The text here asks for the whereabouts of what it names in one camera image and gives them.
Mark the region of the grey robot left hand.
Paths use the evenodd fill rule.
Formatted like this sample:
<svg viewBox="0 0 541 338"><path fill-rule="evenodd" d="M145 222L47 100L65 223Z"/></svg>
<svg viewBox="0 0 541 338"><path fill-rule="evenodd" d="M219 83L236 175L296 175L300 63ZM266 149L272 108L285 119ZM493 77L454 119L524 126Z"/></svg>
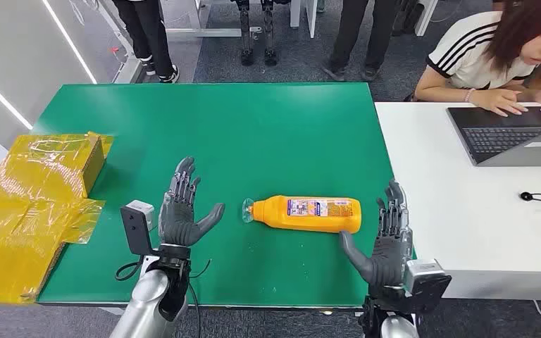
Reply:
<svg viewBox="0 0 541 338"><path fill-rule="evenodd" d="M194 219L194 200L200 178L192 179L195 159L183 158L177 165L170 186L163 194L158 216L158 235L163 244L192 246L217 225L225 211L224 203L216 203L208 215Z"/></svg>

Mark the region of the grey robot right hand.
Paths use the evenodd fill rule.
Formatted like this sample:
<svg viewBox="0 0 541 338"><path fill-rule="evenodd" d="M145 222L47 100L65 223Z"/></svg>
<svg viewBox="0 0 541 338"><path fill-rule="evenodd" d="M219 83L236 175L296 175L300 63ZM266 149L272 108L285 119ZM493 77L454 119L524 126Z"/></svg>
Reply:
<svg viewBox="0 0 541 338"><path fill-rule="evenodd" d="M402 285L406 262L412 256L413 232L404 191L396 180L390 180L385 195L386 201L377 199L378 232L370 256L356 248L350 232L339 232L343 252L371 287Z"/></svg>

